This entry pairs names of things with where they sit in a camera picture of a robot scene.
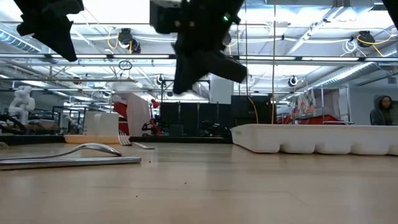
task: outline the white robot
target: white robot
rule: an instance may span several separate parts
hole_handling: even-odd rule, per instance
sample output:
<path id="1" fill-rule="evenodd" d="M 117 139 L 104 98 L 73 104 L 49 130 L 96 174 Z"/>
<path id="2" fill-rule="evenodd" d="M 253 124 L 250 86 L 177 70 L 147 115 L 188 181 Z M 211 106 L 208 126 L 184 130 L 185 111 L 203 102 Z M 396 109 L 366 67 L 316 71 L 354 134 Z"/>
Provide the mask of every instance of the white robot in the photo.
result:
<path id="1" fill-rule="evenodd" d="M 8 112 L 10 116 L 19 114 L 19 121 L 23 125 L 27 125 L 29 111 L 35 109 L 35 100 L 30 97 L 32 87 L 20 86 L 14 92 L 14 100 L 11 102 Z"/>

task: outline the wooden table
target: wooden table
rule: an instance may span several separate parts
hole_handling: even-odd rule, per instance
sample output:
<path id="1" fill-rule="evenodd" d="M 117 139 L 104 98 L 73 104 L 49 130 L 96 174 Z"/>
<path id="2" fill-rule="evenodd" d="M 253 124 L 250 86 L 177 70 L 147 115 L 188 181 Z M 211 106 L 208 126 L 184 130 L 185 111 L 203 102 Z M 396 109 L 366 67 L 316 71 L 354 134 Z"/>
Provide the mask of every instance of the wooden table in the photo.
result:
<path id="1" fill-rule="evenodd" d="M 0 172 L 0 223 L 397 223 L 398 158 L 115 146 L 142 164 Z M 17 146 L 0 157 L 66 151 Z M 103 156 L 78 152 L 75 157 Z"/>

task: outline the yellow cable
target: yellow cable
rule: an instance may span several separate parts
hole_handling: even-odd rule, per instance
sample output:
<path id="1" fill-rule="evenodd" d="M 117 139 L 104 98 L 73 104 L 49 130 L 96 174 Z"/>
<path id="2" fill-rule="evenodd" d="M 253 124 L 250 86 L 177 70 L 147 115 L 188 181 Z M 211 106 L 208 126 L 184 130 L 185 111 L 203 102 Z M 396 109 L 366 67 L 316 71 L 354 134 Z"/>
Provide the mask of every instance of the yellow cable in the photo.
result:
<path id="1" fill-rule="evenodd" d="M 274 2 L 274 55 L 272 60 L 272 115 L 271 115 L 271 124 L 274 124 L 275 118 L 275 54 L 276 54 L 276 1 Z"/>
<path id="2" fill-rule="evenodd" d="M 250 96 L 248 96 L 248 99 L 250 100 L 250 102 L 253 104 L 253 107 L 254 107 L 254 113 L 256 114 L 256 121 L 257 121 L 257 124 L 259 124 L 259 116 L 258 116 L 258 114 L 257 114 L 257 108 L 256 108 L 256 105 L 254 104 L 254 102 L 250 99 Z"/>
<path id="3" fill-rule="evenodd" d="M 373 45 L 373 47 L 376 49 L 376 51 L 377 51 L 382 57 L 385 57 L 385 56 L 381 53 L 381 51 L 380 51 L 375 45 Z"/>
<path id="4" fill-rule="evenodd" d="M 116 49 L 117 47 L 118 47 L 118 44 L 119 44 L 119 33 L 118 33 L 118 36 L 116 37 L 116 45 L 113 47 L 112 45 L 111 45 L 111 42 L 110 42 L 110 38 L 111 38 L 111 29 L 109 29 L 109 32 L 108 32 L 108 46 L 110 47 L 110 48 L 112 48 L 112 49 Z"/>
<path id="5" fill-rule="evenodd" d="M 358 36 L 356 36 L 356 39 L 357 39 L 359 42 L 362 42 L 362 43 L 364 43 L 364 44 L 377 45 L 377 44 L 386 43 L 387 41 L 391 40 L 392 34 L 393 34 L 393 31 L 391 30 L 391 35 L 390 35 L 390 37 L 389 37 L 387 40 L 383 40 L 383 41 L 376 42 L 376 43 L 370 43 L 370 42 L 366 42 L 366 41 L 363 41 L 363 40 L 359 39 L 359 37 L 361 37 L 361 34 L 359 34 Z"/>
<path id="6" fill-rule="evenodd" d="M 132 54 L 132 41 L 130 40 L 130 54 Z"/>

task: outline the white container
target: white container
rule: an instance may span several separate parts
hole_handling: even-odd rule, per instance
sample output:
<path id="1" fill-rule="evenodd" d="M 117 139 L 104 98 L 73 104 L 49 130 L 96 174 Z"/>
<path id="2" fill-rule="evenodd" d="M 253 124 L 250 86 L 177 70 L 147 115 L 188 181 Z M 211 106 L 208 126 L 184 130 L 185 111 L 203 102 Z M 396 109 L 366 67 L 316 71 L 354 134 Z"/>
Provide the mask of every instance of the white container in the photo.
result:
<path id="1" fill-rule="evenodd" d="M 233 142 L 258 153 L 398 155 L 398 126 L 247 124 Z"/>
<path id="2" fill-rule="evenodd" d="M 246 124 L 231 129 L 234 144 L 257 153 L 279 152 L 281 141 L 270 125 Z"/>
<path id="3" fill-rule="evenodd" d="M 351 126 L 349 137 L 353 140 L 351 153 L 359 155 L 386 155 L 391 145 L 387 126 Z"/>
<path id="4" fill-rule="evenodd" d="M 315 152 L 322 154 L 349 154 L 353 141 L 347 138 L 350 134 L 349 126 L 345 125 L 317 125 L 313 134 L 316 139 Z"/>

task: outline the fork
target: fork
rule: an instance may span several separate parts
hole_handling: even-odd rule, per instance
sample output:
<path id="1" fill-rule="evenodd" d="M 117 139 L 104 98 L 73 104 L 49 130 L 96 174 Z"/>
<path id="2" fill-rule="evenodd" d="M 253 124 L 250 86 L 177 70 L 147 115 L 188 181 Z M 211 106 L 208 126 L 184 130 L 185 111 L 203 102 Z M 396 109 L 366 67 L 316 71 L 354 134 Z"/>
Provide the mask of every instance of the fork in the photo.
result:
<path id="1" fill-rule="evenodd" d="M 120 145 L 122 145 L 122 146 L 131 146 L 132 144 L 135 144 L 135 145 L 139 146 L 141 149 L 155 149 L 155 147 L 145 146 L 143 144 L 139 144 L 136 142 L 130 142 L 129 136 L 127 136 L 122 131 L 119 131 L 118 139 L 119 139 Z"/>

